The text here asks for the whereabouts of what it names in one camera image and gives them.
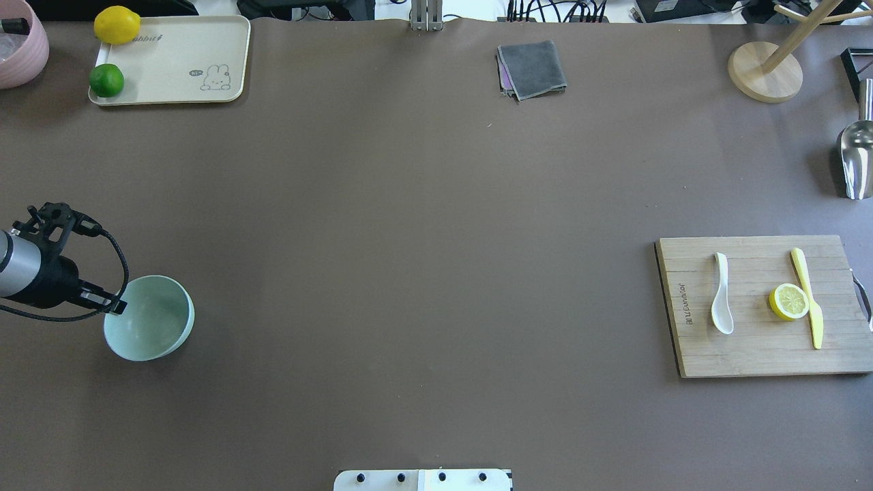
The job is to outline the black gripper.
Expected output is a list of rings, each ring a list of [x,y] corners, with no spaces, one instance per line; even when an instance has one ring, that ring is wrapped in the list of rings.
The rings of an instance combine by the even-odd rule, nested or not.
[[[68,258],[59,256],[44,263],[39,254],[12,254],[4,259],[3,298],[44,310],[67,302],[116,315],[128,306],[119,293],[79,282],[78,268]]]

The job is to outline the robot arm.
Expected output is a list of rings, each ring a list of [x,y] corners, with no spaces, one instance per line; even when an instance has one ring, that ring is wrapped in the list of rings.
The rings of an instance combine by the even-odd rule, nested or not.
[[[79,277],[74,261],[61,255],[69,234],[57,242],[45,237],[24,237],[2,232],[2,297],[41,310],[72,303],[97,314],[123,314],[128,303],[121,298],[129,282],[127,260],[110,233],[100,230],[119,256],[123,267],[123,283],[119,293],[106,292],[102,287]]]

